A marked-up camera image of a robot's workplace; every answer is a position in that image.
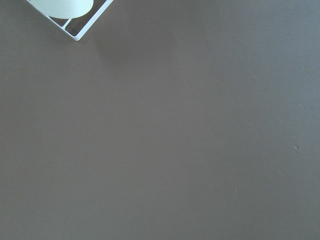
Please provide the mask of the white cup on rack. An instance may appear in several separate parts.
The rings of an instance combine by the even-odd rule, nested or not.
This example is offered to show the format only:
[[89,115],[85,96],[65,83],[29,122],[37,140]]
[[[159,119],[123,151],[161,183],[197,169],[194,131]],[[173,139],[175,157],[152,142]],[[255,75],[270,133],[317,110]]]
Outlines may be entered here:
[[73,19],[87,14],[93,7],[93,0],[30,0],[41,13],[58,19]]

